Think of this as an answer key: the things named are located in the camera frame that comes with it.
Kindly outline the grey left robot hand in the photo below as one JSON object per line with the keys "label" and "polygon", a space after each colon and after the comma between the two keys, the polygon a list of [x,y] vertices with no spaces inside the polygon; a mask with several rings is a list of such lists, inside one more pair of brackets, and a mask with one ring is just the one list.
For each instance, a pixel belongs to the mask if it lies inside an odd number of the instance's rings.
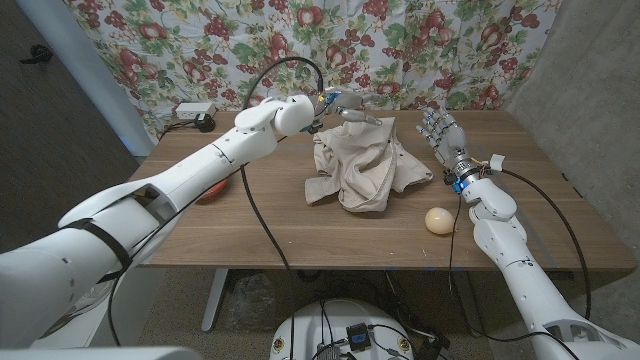
{"label": "grey left robot hand", "polygon": [[339,115],[347,122],[381,125],[381,120],[365,111],[365,105],[377,98],[377,94],[361,94],[345,90],[330,90],[312,97],[314,120],[303,131],[310,134],[317,133],[323,127],[324,117],[328,115]]}

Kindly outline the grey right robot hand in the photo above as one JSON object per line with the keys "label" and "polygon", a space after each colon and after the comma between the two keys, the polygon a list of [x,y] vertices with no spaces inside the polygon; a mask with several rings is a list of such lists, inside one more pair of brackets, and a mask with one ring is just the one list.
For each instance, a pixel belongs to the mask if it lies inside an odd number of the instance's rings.
{"label": "grey right robot hand", "polygon": [[443,109],[427,107],[419,134],[433,149],[436,159],[446,169],[446,177],[464,186],[480,179],[480,167],[467,151],[466,134],[455,117]]}

